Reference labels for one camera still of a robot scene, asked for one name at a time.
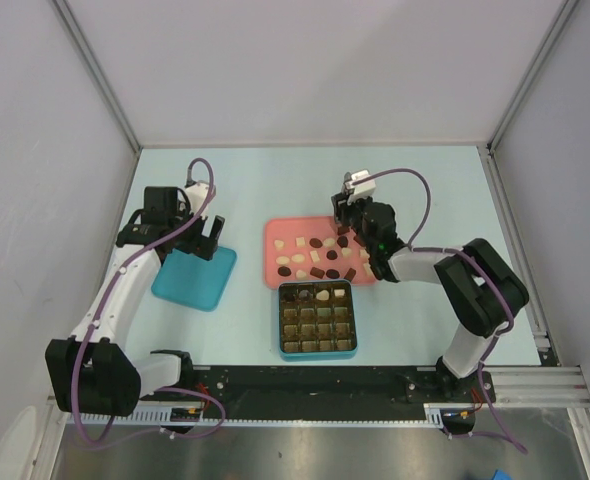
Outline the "pink tray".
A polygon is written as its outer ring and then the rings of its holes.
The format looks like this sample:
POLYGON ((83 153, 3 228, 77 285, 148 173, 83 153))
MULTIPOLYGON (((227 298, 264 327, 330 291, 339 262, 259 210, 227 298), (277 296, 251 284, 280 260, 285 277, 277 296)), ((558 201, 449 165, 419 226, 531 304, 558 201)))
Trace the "pink tray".
POLYGON ((275 218, 265 224, 264 283, 267 287, 275 289, 285 282, 331 279, 344 279, 354 285, 371 285, 375 282, 366 247, 352 230, 338 236, 331 216, 275 218), (318 253, 319 262, 311 260, 311 251, 318 253), (293 262, 291 257, 296 254, 304 255, 305 260, 302 263, 293 262), (280 256, 288 257, 289 263, 277 264, 276 259, 280 256), (282 266, 291 270, 290 276, 278 274, 282 266), (324 277, 319 279, 311 276, 313 267, 323 270, 324 277), (307 277, 298 279, 298 270, 305 271, 307 277))

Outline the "teal chocolate box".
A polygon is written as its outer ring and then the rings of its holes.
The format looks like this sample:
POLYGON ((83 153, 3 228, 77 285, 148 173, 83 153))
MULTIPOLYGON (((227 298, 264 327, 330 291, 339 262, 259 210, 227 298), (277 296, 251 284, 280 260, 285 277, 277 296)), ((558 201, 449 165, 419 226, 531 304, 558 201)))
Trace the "teal chocolate box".
POLYGON ((283 283, 277 289, 278 347, 287 361, 344 360, 355 356, 358 339, 352 285, 346 280, 283 283), (318 292, 330 298, 319 301, 318 292), (299 294, 310 291, 310 301, 299 294), (296 292, 295 302, 283 295, 296 292))

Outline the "metal tongs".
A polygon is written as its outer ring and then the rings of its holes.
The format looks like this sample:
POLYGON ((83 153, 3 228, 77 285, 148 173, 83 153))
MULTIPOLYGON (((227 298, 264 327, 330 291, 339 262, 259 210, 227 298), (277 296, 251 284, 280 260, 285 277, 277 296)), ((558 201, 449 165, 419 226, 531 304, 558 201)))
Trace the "metal tongs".
POLYGON ((350 230, 350 227, 346 226, 341 217, 337 215, 334 216, 334 228, 338 236, 345 235, 350 230))

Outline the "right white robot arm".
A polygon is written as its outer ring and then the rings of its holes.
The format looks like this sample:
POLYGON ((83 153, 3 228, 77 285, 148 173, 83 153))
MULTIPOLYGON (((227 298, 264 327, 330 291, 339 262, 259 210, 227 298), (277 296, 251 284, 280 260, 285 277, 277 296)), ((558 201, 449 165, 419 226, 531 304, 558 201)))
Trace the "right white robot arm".
POLYGON ((459 326, 437 361, 436 388, 448 401, 461 400, 472 389, 471 375, 529 303, 526 286, 485 239, 459 248, 413 247, 397 235, 392 206, 370 197, 351 202, 347 193, 331 203, 335 223, 355 233, 376 279, 443 288, 459 326))

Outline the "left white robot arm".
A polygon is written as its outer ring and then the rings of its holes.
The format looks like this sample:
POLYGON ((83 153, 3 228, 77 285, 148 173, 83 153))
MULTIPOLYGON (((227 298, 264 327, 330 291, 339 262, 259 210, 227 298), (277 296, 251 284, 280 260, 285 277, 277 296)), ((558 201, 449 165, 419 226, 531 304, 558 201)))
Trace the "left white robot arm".
POLYGON ((145 189, 142 208, 117 235, 112 265, 87 314, 68 338, 53 339, 46 348, 62 411, 126 417, 140 398, 161 388, 177 400, 194 392, 189 353, 154 350, 132 360, 125 344, 144 293, 171 254, 213 258, 224 219, 215 217, 210 233, 203 232, 210 191, 203 181, 145 189))

